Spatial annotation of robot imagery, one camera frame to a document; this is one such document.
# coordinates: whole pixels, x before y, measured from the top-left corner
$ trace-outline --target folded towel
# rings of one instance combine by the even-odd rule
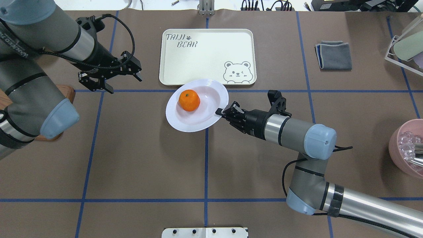
[[[342,41],[322,41],[316,45],[316,55],[321,69],[352,69],[348,43]]]

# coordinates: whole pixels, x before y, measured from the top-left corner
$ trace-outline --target wooden board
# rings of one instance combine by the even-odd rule
[[[67,86],[67,85],[56,85],[56,86],[62,92],[62,94],[66,98],[68,98],[69,101],[71,101],[71,103],[74,102],[75,90],[71,86]],[[9,99],[9,97],[3,91],[0,91],[0,109],[4,110],[4,108],[9,106],[10,104],[12,104],[12,101]],[[38,140],[38,141],[55,141],[55,140],[59,139],[59,137],[61,137],[62,134],[63,133],[60,133],[55,138],[50,139],[50,140],[45,138],[42,135],[37,136],[35,139]]]

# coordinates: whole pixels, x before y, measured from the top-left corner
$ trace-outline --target orange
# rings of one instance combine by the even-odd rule
[[[179,95],[179,105],[185,111],[194,111],[200,105],[200,97],[194,90],[185,90]]]

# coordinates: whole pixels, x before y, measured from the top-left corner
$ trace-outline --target rectangular tray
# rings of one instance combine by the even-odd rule
[[[159,80],[184,85],[196,79],[224,85],[256,81],[253,33],[248,29],[168,29],[163,32]]]

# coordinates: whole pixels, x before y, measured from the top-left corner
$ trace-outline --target pink bowl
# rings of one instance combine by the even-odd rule
[[[391,155],[392,161],[396,166],[398,166],[398,168],[400,168],[400,170],[413,177],[423,179],[423,170],[420,170],[419,172],[413,170],[408,162],[402,158],[399,152],[398,138],[401,133],[406,131],[411,131],[414,135],[419,137],[423,136],[423,119],[413,119],[407,121],[394,132],[389,140],[389,154]]]

